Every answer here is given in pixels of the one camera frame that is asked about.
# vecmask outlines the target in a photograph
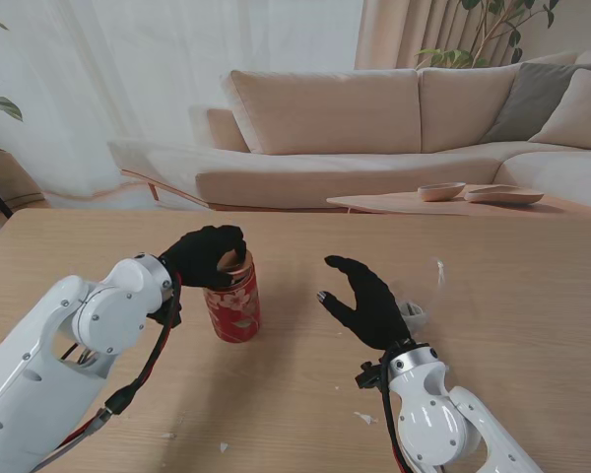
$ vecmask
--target red cable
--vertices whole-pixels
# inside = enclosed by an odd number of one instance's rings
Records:
[[[83,432],[86,431],[86,429],[90,426],[90,424],[95,420],[97,416],[92,417],[88,422],[86,422],[83,426],[81,426],[79,429],[77,429],[75,432],[73,432],[72,434],[70,434],[68,437],[66,437],[66,439],[64,441],[62,441],[59,446],[57,448],[62,447],[63,445],[70,443],[72,440],[74,440],[75,438],[77,438],[79,435],[81,435]]]
[[[406,473],[405,470],[403,469],[403,465],[401,465],[401,460],[399,460],[398,456],[396,455],[396,450],[394,450],[394,448],[392,448],[392,453],[394,453],[394,459],[396,460],[396,464],[398,465],[398,469],[401,470],[401,473]]]
[[[177,279],[177,282],[179,283],[179,287],[181,287],[181,276],[179,275],[179,273],[175,274],[175,278]],[[168,323],[168,329],[166,331],[166,335],[164,336],[164,340],[162,343],[162,346],[160,347],[160,351],[158,356],[160,355],[160,353],[162,352],[162,350],[164,349],[164,346],[166,345],[166,342],[168,341],[168,335],[170,334],[170,328],[172,326],[172,321],[170,321]],[[149,376],[151,376],[151,372],[154,369],[154,366],[156,365],[156,361],[158,359],[155,359],[153,364],[149,367],[149,370],[147,371],[147,375],[145,376],[144,380],[140,383],[140,385],[142,386],[145,382],[147,382],[147,379],[149,379]],[[88,422],[86,422],[83,426],[81,426],[79,429],[77,429],[75,432],[73,432],[72,434],[70,434],[68,437],[66,437],[66,439],[64,441],[62,441],[59,446],[57,448],[61,448],[63,445],[70,443],[72,440],[76,439],[78,436],[80,436],[83,432],[86,431],[86,429],[90,426],[90,424],[97,418],[96,415],[94,415]]]

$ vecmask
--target sheer curtain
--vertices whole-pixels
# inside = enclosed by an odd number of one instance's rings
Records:
[[[356,69],[416,67],[421,49],[470,49],[480,22],[459,0],[363,0]],[[508,34],[491,41],[483,57],[492,66],[510,63]]]
[[[42,189],[122,182],[106,141],[192,144],[189,107],[230,69],[350,70],[362,0],[0,0],[0,148]]]

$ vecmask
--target white curtain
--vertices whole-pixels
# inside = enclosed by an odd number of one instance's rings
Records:
[[[231,69],[350,70],[361,0],[0,0],[0,148],[42,189],[123,179],[116,136],[192,144],[189,107],[225,105]]]

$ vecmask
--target gray pillow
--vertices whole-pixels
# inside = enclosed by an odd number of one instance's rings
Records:
[[[591,71],[591,64],[521,64],[510,95],[480,143],[527,141],[536,135],[550,119],[578,69]]]

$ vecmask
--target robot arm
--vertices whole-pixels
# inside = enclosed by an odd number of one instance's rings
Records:
[[[178,316],[180,285],[219,287],[231,276],[217,270],[227,252],[244,254],[237,227],[205,227],[160,258],[142,254],[117,263],[95,283],[78,276],[57,282],[0,344],[0,473],[30,473],[120,414],[149,377]],[[166,317],[159,319],[161,308]],[[164,328],[138,377],[117,390],[105,408],[72,435],[105,386],[111,368],[133,347],[147,316]],[[62,332],[90,355],[74,363],[53,353]],[[44,460],[61,445],[65,450]]]
[[[0,345],[0,472],[30,472],[66,439],[170,287],[158,259],[142,255],[99,283],[68,276],[50,288]],[[57,359],[57,331],[94,355],[80,365]]]
[[[348,276],[357,307],[318,294],[324,307],[369,347],[385,350],[381,364],[361,365],[359,387],[378,387],[399,467],[404,473],[435,473],[475,451],[481,439],[488,457],[478,473],[542,473],[488,408],[468,390],[444,386],[446,366],[428,344],[417,344],[387,285],[367,266],[340,256],[329,266]],[[390,392],[403,403],[394,425]],[[400,444],[396,438],[398,431]]]
[[[389,390],[403,399],[398,432],[416,472],[436,471],[474,452],[488,456],[478,473],[542,473],[480,399],[463,387],[444,387],[446,366],[428,345],[415,346],[389,364]]]

